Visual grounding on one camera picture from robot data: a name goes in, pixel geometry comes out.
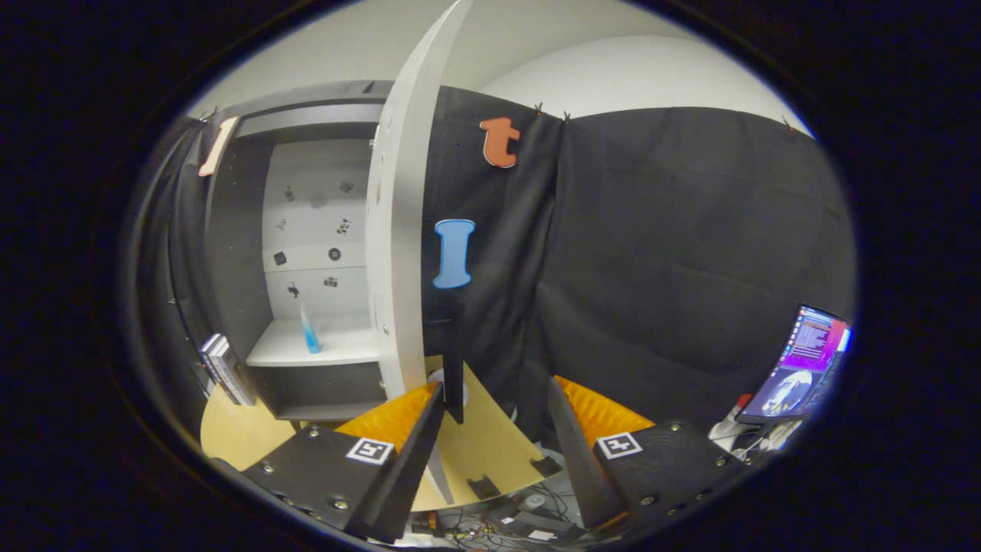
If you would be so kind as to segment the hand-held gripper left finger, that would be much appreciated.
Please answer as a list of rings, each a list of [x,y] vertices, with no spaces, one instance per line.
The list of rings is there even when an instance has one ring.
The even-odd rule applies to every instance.
[[[315,523],[365,541],[402,538],[445,412],[430,382],[339,429],[311,424],[243,472]]]

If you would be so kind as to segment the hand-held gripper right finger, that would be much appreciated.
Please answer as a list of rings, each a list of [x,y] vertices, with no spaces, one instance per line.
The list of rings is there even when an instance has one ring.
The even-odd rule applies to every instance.
[[[652,422],[558,375],[547,405],[582,521],[603,537],[666,530],[753,472],[689,423]]]

